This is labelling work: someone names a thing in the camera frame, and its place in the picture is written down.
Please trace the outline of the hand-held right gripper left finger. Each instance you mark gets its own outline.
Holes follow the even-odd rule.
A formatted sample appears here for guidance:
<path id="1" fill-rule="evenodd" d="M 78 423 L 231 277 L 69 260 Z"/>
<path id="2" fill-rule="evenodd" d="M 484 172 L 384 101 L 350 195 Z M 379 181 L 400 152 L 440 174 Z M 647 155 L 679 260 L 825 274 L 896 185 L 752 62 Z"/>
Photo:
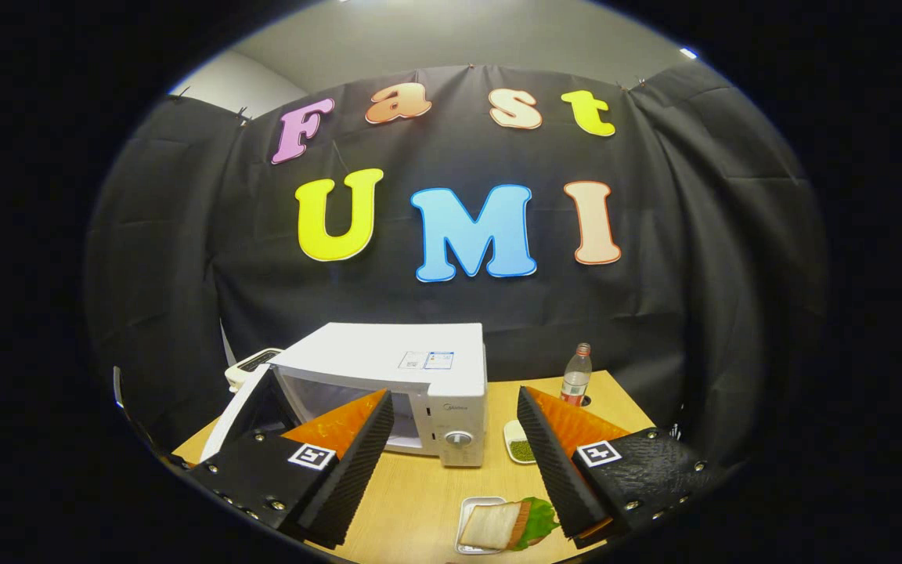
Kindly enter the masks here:
<path id="1" fill-rule="evenodd" d="M 187 475 L 247 520 L 336 548 L 393 424 L 391 392 L 380 389 L 284 433 L 245 432 Z"/>

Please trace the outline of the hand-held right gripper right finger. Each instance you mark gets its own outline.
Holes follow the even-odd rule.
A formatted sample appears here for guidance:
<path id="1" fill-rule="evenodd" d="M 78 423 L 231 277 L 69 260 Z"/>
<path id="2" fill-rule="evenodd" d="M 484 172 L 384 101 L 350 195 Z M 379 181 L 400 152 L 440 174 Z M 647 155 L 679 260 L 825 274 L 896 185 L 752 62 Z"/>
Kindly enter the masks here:
<path id="1" fill-rule="evenodd" d="M 724 466 L 655 426 L 629 432 L 530 386 L 517 420 L 566 538 L 579 548 L 644 534 L 715 492 Z"/>

